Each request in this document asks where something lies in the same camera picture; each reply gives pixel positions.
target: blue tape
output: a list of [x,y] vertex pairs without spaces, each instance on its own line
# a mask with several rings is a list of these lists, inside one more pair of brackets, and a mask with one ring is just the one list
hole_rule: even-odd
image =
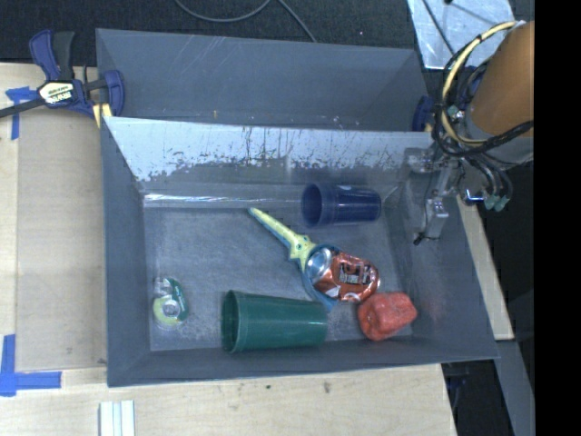
[[[14,104],[20,104],[23,101],[35,100],[38,97],[36,90],[29,87],[16,87],[15,89],[8,89],[6,95]],[[20,135],[20,115],[13,114],[12,116],[12,132],[10,139],[18,139]]]
[[0,368],[0,396],[14,397],[20,390],[59,389],[61,387],[62,372],[15,372],[15,345],[15,334],[4,337]]

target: black carpet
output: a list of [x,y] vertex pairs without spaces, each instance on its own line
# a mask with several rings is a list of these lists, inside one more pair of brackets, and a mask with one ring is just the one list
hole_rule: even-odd
[[[245,15],[264,0],[182,0],[193,11],[218,18]],[[284,0],[317,42],[417,48],[406,0]],[[535,19],[535,0],[509,0],[516,19]],[[112,28],[309,41],[308,33],[276,0],[240,22],[203,21],[173,0],[0,0],[0,60],[30,62],[28,41],[38,31],[74,31],[72,63],[96,65],[95,28]],[[428,92],[438,93],[441,73],[426,70]],[[509,173],[515,197],[505,211],[479,208],[510,310],[533,287],[533,166]],[[534,336],[521,343],[534,386]],[[445,366],[458,417],[458,434],[510,435],[510,424],[492,362]]]

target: tan surface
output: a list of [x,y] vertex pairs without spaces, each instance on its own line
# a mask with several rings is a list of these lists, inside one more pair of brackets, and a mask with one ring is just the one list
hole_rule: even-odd
[[497,341],[515,339],[507,304],[500,289],[497,269],[490,254],[487,236],[478,209],[466,206],[460,198],[458,198],[458,207],[494,337]]
[[[33,64],[0,65],[0,76],[2,92],[44,80]],[[4,122],[9,134],[11,118]],[[18,154],[17,194],[14,164],[12,179],[3,180],[11,191],[7,208],[14,211],[18,201],[16,369],[97,366],[106,357],[98,130],[89,117],[39,107],[20,115],[20,137],[8,145]],[[6,234],[14,250],[15,235]],[[6,279],[10,271],[3,264]]]
[[122,390],[67,373],[62,390],[0,400],[0,434],[94,436],[99,403],[124,400],[137,436],[456,434],[437,365]]

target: wooden table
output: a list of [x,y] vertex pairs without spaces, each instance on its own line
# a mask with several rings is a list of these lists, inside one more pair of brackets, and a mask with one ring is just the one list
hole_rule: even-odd
[[[95,76],[94,69],[89,73]],[[36,88],[43,80],[33,64],[0,64],[0,107],[11,104],[6,89]],[[99,404],[125,400],[134,402],[140,436],[456,434],[437,364],[109,389],[102,364],[103,284],[95,288],[95,280],[103,279],[101,201],[93,194],[100,189],[100,168],[78,166],[84,155],[98,158],[96,125],[79,114],[40,107],[21,115],[21,137],[13,141],[11,123],[0,120],[0,334],[16,332],[18,371],[62,363],[63,375],[61,389],[0,397],[0,434],[95,435]],[[36,149],[26,149],[23,165],[19,142],[32,132]],[[72,146],[80,146],[72,140],[89,148],[71,154]],[[59,169],[68,171],[54,172]],[[42,186],[43,173],[52,173],[51,185]],[[31,188],[34,180],[42,193]],[[461,209],[495,337],[513,339],[478,212]],[[93,239],[67,237],[79,232]],[[33,275],[37,284],[31,284]],[[84,312],[93,320],[82,321]]]

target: small white object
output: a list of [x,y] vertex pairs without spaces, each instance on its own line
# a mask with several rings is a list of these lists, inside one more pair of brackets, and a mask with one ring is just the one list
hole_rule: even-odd
[[100,436],[135,436],[133,401],[107,401],[99,405]]

